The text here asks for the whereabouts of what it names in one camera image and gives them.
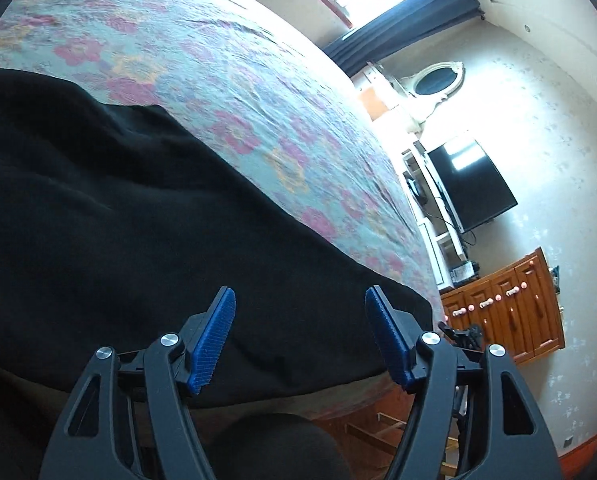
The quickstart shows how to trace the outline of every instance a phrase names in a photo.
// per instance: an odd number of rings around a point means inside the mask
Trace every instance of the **blue gripper pad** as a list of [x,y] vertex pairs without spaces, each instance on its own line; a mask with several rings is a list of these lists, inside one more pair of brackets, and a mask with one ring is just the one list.
[[196,346],[188,350],[190,376],[187,386],[195,395],[211,381],[216,362],[236,315],[236,296],[231,288],[226,288],[217,300],[218,302],[214,300],[201,322],[200,328],[203,332],[198,337]]
[[416,365],[415,339],[407,333],[402,323],[405,319],[401,320],[399,315],[409,316],[412,320],[413,316],[394,311],[377,285],[365,293],[365,314],[392,381],[403,389],[411,387],[415,381],[412,372]]

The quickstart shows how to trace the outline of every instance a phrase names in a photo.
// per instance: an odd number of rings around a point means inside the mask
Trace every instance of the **black blanket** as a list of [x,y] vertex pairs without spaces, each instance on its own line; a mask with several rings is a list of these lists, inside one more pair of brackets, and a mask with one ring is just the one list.
[[431,328],[425,299],[285,213],[163,108],[0,70],[0,367],[69,390],[99,346],[144,348],[227,285],[236,320],[195,406],[304,394],[385,369],[363,312],[374,284]]

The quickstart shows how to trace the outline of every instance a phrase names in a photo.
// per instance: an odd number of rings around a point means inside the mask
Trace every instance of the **wooden floor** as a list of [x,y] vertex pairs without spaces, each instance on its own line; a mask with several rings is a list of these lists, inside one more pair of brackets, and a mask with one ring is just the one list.
[[[371,406],[350,415],[314,422],[334,437],[356,480],[381,480],[392,462],[392,456],[347,434],[345,425],[353,424],[363,430],[376,433],[386,428],[385,424],[378,421],[376,416],[378,413],[387,413],[394,418],[407,420],[412,402],[413,396],[404,393],[395,384],[391,392]],[[381,438],[397,445],[401,436],[401,431],[391,431]],[[589,463],[596,450],[597,435],[560,457],[565,479],[573,480],[574,476]]]
[[[394,385],[391,392],[371,406],[340,418],[315,420],[314,422],[334,437],[356,480],[379,480],[387,472],[393,457],[354,436],[346,434],[345,424],[354,424],[359,428],[375,433],[386,428],[384,424],[377,420],[377,413],[383,412],[394,418],[407,420],[412,402],[413,396],[406,394],[400,387]],[[401,436],[401,431],[392,431],[385,434],[383,439],[397,445]]]

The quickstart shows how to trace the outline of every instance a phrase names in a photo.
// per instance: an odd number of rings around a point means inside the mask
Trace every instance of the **dark blue curtain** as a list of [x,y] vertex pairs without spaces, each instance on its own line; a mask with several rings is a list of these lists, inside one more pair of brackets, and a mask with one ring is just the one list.
[[330,43],[323,52],[351,77],[368,61],[377,62],[482,13],[478,0],[403,0]]

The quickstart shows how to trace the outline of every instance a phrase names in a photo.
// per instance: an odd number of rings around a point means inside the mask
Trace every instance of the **white mirror frame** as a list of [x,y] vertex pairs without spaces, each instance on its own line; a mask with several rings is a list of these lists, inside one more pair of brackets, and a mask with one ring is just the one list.
[[[416,85],[426,75],[438,70],[439,68],[451,68],[456,73],[456,79],[447,88],[443,88],[440,92],[431,95],[421,95],[416,93]],[[447,99],[456,89],[461,85],[465,78],[465,67],[461,61],[444,61],[441,63],[434,63],[421,70],[419,73],[409,77],[403,77],[398,82],[406,92],[409,99],[407,99],[407,107],[409,113],[419,121],[424,122],[435,110],[436,105]]]

